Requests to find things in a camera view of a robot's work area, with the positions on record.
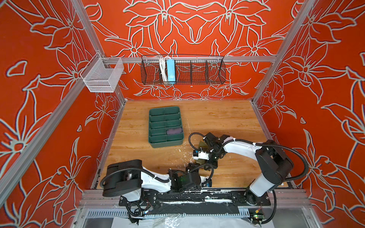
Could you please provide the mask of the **purple sock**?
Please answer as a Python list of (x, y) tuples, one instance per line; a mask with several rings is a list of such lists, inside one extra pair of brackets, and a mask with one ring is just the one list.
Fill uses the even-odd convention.
[(166, 131), (167, 135), (176, 135), (183, 133), (183, 129), (181, 127), (178, 128), (171, 128)]

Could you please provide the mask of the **green divided plastic tray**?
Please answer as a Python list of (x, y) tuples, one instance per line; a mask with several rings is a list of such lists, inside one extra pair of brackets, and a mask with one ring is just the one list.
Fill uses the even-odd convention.
[(152, 148), (163, 148), (181, 145), (184, 141), (184, 132), (176, 135), (167, 135), (171, 128), (183, 129), (180, 107), (168, 106), (149, 110), (148, 142)]

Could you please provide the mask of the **green striped sock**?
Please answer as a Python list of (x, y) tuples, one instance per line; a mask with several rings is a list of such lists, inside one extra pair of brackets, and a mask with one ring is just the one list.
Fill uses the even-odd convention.
[(209, 155), (210, 155), (210, 148), (209, 146), (201, 140), (197, 146), (197, 150), (194, 150), (193, 152), (193, 159), (196, 164), (203, 165), (203, 164), (209, 164)]

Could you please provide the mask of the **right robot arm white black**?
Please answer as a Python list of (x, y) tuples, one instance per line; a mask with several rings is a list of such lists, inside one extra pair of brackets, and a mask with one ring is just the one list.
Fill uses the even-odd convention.
[[(202, 160), (198, 169), (211, 170), (211, 173), (218, 168), (218, 161), (226, 154), (238, 154), (256, 161), (261, 173), (246, 188), (243, 197), (245, 202), (252, 206), (257, 205), (266, 192), (274, 192), (282, 183), (301, 179), (309, 172), (309, 164), (303, 155), (273, 140), (251, 142), (229, 135), (216, 137), (212, 133), (203, 135), (195, 132), (189, 135), (188, 142), (193, 148), (193, 158)], [(302, 161), (304, 169), (300, 174), (288, 176), (294, 168), (294, 163), (286, 151)]]

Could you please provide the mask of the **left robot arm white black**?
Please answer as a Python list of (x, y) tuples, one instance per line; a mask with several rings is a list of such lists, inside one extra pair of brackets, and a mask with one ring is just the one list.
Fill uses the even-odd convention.
[(184, 192), (201, 189), (211, 182), (214, 167), (211, 164), (190, 163), (186, 171), (168, 170), (160, 174), (146, 169), (142, 160), (130, 160), (111, 164), (106, 176), (100, 181), (103, 197), (121, 196), (130, 202), (141, 199), (142, 190), (158, 193)]

